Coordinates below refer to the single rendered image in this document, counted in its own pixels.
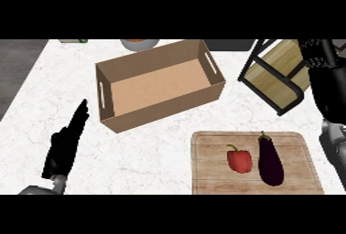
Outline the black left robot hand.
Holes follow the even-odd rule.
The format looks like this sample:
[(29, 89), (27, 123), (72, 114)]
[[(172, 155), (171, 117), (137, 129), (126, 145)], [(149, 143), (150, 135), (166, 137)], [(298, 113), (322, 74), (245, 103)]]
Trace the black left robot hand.
[(83, 100), (72, 117), (70, 125), (54, 133), (51, 149), (45, 160), (42, 177), (67, 176), (72, 172), (78, 154), (79, 141), (89, 118), (88, 100)]

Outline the red bell pepper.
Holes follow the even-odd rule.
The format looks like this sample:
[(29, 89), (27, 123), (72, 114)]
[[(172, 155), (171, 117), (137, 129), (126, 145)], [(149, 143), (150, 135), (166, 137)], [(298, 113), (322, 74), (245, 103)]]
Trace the red bell pepper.
[(234, 144), (230, 144), (231, 150), (228, 151), (228, 166), (233, 171), (245, 174), (252, 171), (254, 162), (252, 154), (246, 150), (240, 150)]

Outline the grey bowl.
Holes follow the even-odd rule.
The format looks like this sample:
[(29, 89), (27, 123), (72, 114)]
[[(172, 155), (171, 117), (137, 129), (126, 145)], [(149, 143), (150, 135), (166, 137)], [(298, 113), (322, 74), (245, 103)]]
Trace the grey bowl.
[(159, 44), (159, 39), (122, 39), (120, 40), (123, 47), (126, 47), (131, 51), (144, 51), (147, 49), (152, 49)]

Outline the dark purple eggplant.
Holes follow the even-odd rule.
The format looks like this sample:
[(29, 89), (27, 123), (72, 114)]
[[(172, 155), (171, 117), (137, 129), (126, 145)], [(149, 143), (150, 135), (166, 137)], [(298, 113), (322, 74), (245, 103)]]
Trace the dark purple eggplant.
[(265, 132), (259, 137), (259, 175), (270, 186), (280, 186), (285, 182), (285, 169), (273, 138)]

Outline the black frame wooden shelf rack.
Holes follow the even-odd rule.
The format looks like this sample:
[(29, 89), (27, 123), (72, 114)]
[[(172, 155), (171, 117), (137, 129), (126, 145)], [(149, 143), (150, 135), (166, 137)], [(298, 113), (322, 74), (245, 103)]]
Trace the black frame wooden shelf rack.
[(301, 104), (310, 78), (296, 39), (258, 41), (239, 81), (276, 109), (279, 116)]

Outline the brown cardboard box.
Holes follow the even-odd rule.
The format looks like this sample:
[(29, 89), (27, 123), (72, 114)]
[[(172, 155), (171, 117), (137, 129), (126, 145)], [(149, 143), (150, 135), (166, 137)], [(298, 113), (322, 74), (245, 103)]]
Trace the brown cardboard box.
[(227, 80), (200, 39), (97, 64), (101, 123), (122, 133), (221, 97)]

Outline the dark grey flat appliance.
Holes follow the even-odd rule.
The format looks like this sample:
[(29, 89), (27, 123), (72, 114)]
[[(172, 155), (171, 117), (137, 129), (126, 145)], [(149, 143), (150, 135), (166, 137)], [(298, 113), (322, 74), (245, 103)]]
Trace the dark grey flat appliance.
[(211, 51), (249, 51), (255, 44), (254, 39), (206, 39)]

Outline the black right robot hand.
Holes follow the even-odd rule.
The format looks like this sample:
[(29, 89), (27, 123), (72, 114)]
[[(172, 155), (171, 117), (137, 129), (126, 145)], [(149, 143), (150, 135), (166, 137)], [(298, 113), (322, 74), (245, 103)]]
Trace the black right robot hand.
[(346, 125), (346, 58), (330, 39), (299, 39), (311, 89), (325, 119)]

